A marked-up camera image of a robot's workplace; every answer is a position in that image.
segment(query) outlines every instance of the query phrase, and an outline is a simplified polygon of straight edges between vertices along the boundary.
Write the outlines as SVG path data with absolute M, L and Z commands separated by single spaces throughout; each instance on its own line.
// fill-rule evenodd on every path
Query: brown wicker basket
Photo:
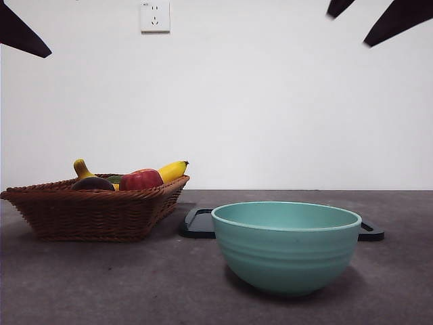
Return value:
M 108 177 L 116 174 L 97 174 Z M 10 201 L 41 240 L 134 242 L 172 212 L 189 176 L 140 191 L 71 190 L 77 181 L 8 188 Z

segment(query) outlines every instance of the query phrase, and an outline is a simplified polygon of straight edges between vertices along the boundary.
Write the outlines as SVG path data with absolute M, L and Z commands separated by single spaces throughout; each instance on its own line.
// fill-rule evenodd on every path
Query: teal bowl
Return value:
M 307 295 L 335 280 L 355 250 L 361 217 L 301 202 L 241 202 L 212 210 L 230 269 L 256 288 Z

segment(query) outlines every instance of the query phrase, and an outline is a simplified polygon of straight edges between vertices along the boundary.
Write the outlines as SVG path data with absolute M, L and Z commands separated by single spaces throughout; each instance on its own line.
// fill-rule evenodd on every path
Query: yellow banana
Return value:
M 158 169 L 164 183 L 174 181 L 182 176 L 187 168 L 187 161 L 175 161 Z
M 92 174 L 88 169 L 84 162 L 84 159 L 80 158 L 74 162 L 74 169 L 79 179 L 83 179 L 86 177 L 97 177 L 95 174 Z

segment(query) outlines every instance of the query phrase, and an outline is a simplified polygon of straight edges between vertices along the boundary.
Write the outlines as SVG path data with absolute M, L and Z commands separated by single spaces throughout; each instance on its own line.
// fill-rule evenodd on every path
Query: wall socket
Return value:
M 140 6 L 140 26 L 142 33 L 170 32 L 170 2 L 153 0 Z

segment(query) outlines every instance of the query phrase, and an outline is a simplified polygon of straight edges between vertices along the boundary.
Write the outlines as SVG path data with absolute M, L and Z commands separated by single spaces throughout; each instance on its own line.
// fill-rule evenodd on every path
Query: table surface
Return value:
M 240 280 L 214 239 L 178 235 L 195 207 L 289 200 L 358 212 L 385 230 L 313 294 L 284 299 Z M 1 323 L 432 324 L 432 191 L 185 190 L 136 243 L 41 242 L 2 202 Z

